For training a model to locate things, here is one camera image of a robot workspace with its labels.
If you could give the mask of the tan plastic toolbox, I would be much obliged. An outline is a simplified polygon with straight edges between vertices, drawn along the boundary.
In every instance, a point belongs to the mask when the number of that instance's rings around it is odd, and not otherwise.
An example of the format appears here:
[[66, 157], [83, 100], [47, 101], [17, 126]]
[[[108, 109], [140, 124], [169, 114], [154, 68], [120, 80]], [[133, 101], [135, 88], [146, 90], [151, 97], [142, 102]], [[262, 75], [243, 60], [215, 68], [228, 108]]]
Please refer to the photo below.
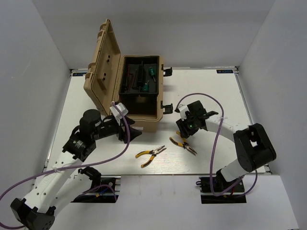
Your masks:
[[133, 128], [154, 133], [172, 104], [164, 104], [164, 78], [172, 68], [165, 68], [157, 55], [122, 55], [111, 24], [101, 24], [92, 61], [85, 75], [84, 90], [103, 115], [111, 113], [111, 102], [123, 103]]

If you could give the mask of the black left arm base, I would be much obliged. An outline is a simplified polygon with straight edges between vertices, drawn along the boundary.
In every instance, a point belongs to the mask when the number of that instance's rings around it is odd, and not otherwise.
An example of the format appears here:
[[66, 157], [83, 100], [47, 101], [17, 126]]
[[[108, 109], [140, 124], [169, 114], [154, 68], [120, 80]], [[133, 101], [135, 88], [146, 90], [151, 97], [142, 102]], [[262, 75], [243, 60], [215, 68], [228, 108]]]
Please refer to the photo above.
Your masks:
[[92, 183], [86, 194], [78, 195], [72, 203], [114, 204], [120, 193], [120, 176], [101, 176], [100, 181]]

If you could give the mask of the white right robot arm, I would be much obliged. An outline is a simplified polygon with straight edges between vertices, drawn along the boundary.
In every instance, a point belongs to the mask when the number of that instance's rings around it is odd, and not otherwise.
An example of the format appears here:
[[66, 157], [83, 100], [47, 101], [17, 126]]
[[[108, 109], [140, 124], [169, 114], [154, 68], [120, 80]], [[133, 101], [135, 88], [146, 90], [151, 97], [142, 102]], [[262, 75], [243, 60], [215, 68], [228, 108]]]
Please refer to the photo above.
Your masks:
[[255, 172], [276, 159], [274, 147], [264, 127], [259, 123], [247, 127], [226, 123], [223, 116], [217, 117], [216, 111], [206, 111], [200, 101], [188, 105], [179, 104], [175, 111], [180, 114], [176, 125], [179, 129], [177, 135], [182, 142], [177, 142], [173, 138], [169, 140], [176, 146], [196, 155], [187, 138], [201, 129], [216, 134], [212, 154], [215, 154], [219, 136], [232, 141], [235, 145], [236, 159], [218, 170], [216, 175], [209, 175], [210, 190], [214, 196], [229, 192], [246, 174]]

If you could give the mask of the green stubby screwdriver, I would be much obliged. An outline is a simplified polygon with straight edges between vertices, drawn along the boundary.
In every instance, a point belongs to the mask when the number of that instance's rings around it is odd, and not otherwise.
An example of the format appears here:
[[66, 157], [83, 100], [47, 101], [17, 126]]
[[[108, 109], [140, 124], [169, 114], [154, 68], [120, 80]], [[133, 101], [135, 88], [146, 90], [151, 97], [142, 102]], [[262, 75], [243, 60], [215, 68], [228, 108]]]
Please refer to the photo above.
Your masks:
[[150, 87], [150, 84], [149, 84], [149, 81], [147, 81], [142, 87], [142, 92], [149, 92], [149, 87]]
[[151, 76], [153, 81], [156, 82], [156, 79], [155, 79], [156, 73], [155, 73], [155, 70], [153, 69], [153, 67], [149, 67], [148, 71], [149, 71], [149, 75]]

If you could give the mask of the yellow pliers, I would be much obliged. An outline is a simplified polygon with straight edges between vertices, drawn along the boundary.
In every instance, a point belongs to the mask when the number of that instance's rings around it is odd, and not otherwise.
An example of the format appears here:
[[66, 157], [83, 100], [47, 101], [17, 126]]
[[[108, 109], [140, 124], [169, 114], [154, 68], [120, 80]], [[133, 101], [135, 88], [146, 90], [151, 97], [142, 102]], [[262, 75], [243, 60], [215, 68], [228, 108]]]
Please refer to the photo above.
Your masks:
[[185, 138], [181, 136], [181, 133], [179, 131], [176, 132], [176, 134], [181, 138], [181, 142], [175, 141], [172, 137], [169, 138], [169, 140], [176, 146], [181, 147], [183, 149], [186, 149], [188, 152], [193, 154], [194, 156], [197, 155], [197, 152], [190, 146], [190, 144], [187, 142]]
[[150, 158], [149, 158], [149, 160], [148, 160], [146, 163], [144, 163], [144, 164], [141, 165], [141, 168], [145, 168], [145, 167], [147, 167], [148, 165], [150, 165], [150, 164], [152, 163], [152, 161], [154, 160], [154, 158], [155, 158], [158, 154], [160, 154], [161, 152], [163, 152], [164, 150], [166, 150], [165, 145], [160, 146], [160, 147], [158, 147], [158, 148], [156, 148], [156, 149], [153, 149], [153, 150], [146, 150], [146, 151], [139, 152], [138, 154], [135, 155], [135, 158], [137, 159], [137, 158], [139, 158], [140, 156], [143, 156], [143, 155], [151, 155]]

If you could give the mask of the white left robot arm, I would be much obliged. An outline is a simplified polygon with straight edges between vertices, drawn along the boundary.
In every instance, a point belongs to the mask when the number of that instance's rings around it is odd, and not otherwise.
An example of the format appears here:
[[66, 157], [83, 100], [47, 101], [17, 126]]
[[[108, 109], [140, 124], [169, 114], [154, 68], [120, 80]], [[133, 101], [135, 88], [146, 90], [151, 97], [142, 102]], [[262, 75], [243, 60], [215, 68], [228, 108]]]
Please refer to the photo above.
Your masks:
[[67, 204], [79, 195], [104, 186], [101, 173], [94, 164], [84, 164], [95, 150], [96, 141], [117, 135], [120, 141], [129, 144], [141, 134], [130, 127], [134, 121], [127, 117], [128, 110], [122, 103], [111, 106], [110, 110], [111, 115], [104, 119], [98, 110], [85, 111], [52, 170], [40, 174], [41, 181], [27, 195], [12, 201], [12, 212], [24, 227], [29, 230], [50, 229], [56, 215]]

